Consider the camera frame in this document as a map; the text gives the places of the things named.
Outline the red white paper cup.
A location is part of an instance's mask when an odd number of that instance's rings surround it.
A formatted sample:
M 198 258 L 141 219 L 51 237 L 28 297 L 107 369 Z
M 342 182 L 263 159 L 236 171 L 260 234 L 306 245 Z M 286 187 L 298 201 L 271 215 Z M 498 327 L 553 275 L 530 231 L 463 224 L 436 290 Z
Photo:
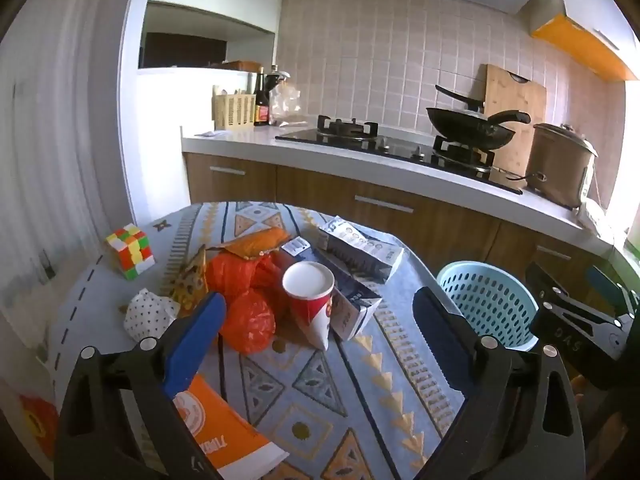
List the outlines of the red white paper cup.
M 316 349 L 329 349 L 333 273 L 314 261 L 293 263 L 283 274 L 282 287 L 294 321 Z

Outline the beige utensil basket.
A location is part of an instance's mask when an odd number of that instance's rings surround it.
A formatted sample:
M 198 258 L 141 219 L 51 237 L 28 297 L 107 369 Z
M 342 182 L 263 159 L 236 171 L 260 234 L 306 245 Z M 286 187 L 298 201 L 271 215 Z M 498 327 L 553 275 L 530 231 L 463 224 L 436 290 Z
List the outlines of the beige utensil basket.
M 246 91 L 229 93 L 213 86 L 212 114 L 217 130 L 245 130 L 254 127 L 255 96 Z

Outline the wooden kitchen cabinet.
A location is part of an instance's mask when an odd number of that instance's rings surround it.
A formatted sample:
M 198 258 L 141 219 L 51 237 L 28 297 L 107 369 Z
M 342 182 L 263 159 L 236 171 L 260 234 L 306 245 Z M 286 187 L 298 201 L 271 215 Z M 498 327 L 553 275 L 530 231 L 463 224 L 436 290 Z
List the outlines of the wooden kitchen cabinet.
M 587 270 L 597 266 L 612 281 L 620 280 L 602 256 L 440 200 L 266 162 L 196 153 L 183 158 L 194 203 L 266 200 L 340 216 L 395 235 L 433 273 L 453 261 L 476 260 L 524 278 L 536 262 L 570 296 L 598 310 L 605 304 L 588 283 Z

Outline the white blue milk carton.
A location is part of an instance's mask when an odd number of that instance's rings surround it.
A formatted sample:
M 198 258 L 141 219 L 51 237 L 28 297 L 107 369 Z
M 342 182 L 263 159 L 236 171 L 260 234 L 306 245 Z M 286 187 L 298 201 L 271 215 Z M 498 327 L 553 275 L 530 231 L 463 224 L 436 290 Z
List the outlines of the white blue milk carton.
M 405 252 L 402 247 L 366 237 L 340 217 L 319 226 L 318 246 L 380 283 L 386 283 L 393 276 Z

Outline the orange foil snack wrapper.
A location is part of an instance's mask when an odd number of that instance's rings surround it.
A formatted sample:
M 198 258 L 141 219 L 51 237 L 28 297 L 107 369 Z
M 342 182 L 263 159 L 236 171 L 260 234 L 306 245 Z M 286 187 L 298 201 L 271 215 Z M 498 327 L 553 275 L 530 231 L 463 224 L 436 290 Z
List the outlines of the orange foil snack wrapper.
M 240 236 L 230 242 L 212 246 L 212 249 L 230 252 L 239 258 L 256 259 L 273 252 L 290 239 L 288 232 L 277 226 Z

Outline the patterned blue tablecloth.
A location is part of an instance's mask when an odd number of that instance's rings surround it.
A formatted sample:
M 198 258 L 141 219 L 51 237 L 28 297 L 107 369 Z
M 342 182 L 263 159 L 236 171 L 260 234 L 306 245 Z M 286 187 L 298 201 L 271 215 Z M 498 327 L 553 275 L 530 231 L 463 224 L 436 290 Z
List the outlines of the patterned blue tablecloth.
M 167 294 L 201 247 L 280 226 L 311 238 L 321 212 L 267 202 L 193 205 L 146 228 L 155 264 L 127 280 L 110 255 L 83 270 L 48 333 L 49 370 L 62 400 L 85 346 L 124 351 L 132 340 L 122 309 L 141 289 Z M 412 313 L 414 294 L 434 276 L 411 250 L 395 274 L 372 283 L 378 310 L 352 340 L 312 348 L 292 321 L 280 321 L 263 352 L 241 356 L 223 341 L 201 372 L 232 408 L 288 453 L 277 479 L 411 479 L 435 452 L 462 407 Z

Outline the orange white paper box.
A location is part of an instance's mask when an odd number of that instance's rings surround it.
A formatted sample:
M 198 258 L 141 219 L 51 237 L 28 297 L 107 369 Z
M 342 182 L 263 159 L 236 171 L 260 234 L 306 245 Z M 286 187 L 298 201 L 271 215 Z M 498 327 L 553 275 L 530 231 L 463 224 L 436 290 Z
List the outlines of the orange white paper box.
M 224 479 L 260 479 L 288 458 L 197 374 L 174 404 L 192 437 Z

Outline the rubik's cube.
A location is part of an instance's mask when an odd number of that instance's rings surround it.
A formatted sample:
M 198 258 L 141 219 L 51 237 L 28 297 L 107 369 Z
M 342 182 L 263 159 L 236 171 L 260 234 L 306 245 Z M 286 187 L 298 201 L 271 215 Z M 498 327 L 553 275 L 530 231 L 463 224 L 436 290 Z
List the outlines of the rubik's cube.
M 128 281 L 150 270 L 155 264 L 149 237 L 132 223 L 107 235 L 105 244 Z

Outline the black wok pan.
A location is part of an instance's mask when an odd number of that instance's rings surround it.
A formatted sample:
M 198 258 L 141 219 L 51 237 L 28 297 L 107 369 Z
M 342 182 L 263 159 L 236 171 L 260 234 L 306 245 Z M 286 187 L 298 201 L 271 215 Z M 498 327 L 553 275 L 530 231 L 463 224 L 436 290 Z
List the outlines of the black wok pan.
M 462 96 L 436 84 L 437 92 L 463 102 L 466 110 L 446 110 L 440 107 L 427 107 L 427 115 L 433 127 L 449 142 L 478 148 L 483 151 L 498 150 L 510 143 L 515 132 L 506 128 L 506 122 L 518 122 L 529 125 L 532 118 L 521 110 L 503 110 L 490 116 L 483 114 L 485 103 L 482 100 Z

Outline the polka dot white paper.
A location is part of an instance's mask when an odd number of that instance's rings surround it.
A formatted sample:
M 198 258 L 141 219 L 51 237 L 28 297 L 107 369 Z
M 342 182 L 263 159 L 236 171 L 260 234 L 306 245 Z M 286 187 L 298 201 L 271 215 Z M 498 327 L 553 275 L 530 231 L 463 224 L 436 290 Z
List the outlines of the polka dot white paper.
M 141 289 L 128 304 L 124 330 L 135 342 L 148 337 L 160 339 L 178 318 L 179 311 L 177 301 Z

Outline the red plastic bag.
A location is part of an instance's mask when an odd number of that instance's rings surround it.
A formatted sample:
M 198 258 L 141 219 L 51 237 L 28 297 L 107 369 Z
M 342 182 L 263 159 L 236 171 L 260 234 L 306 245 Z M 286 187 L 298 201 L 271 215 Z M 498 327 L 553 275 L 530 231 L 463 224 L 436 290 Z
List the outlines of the red plastic bag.
M 258 353 L 268 347 L 278 321 L 288 312 L 288 300 L 281 285 L 283 270 L 276 254 L 244 260 L 221 252 L 206 266 L 206 282 L 227 305 L 220 333 L 236 352 Z

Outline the patterned yellow chip wrapper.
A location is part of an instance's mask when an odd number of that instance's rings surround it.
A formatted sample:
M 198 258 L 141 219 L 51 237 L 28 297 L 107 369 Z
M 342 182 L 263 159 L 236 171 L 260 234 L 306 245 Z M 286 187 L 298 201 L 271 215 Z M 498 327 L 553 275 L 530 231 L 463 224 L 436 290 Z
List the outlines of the patterned yellow chip wrapper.
M 183 267 L 170 292 L 170 299 L 179 305 L 180 318 L 191 315 L 208 295 L 206 282 L 206 245 Z

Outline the brown rice cooker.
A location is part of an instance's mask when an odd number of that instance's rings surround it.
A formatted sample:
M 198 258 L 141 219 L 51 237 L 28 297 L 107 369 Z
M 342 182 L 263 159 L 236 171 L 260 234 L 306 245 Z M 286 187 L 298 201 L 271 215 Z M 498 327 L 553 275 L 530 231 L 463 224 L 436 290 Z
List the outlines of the brown rice cooker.
M 537 191 L 568 209 L 578 208 L 587 198 L 598 153 L 569 125 L 534 125 L 534 137 L 525 181 Z

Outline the dark soy sauce bottle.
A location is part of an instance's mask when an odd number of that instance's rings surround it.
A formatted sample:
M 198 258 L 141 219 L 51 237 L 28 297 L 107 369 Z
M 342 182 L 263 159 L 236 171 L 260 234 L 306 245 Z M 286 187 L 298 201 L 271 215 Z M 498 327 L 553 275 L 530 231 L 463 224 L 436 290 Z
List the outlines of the dark soy sauce bottle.
M 261 68 L 256 77 L 254 90 L 254 125 L 266 126 L 269 124 L 269 94 L 265 87 L 265 72 Z

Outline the clear plastic bag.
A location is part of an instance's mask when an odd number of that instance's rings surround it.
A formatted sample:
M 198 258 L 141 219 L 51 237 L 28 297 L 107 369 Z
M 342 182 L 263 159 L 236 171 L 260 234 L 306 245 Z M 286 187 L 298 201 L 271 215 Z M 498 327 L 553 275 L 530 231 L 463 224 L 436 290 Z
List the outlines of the clear plastic bag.
M 302 94 L 290 83 L 288 79 L 280 82 L 276 88 L 276 102 L 274 102 L 273 117 L 276 123 L 273 127 L 297 127 L 306 126 L 307 121 L 302 113 Z

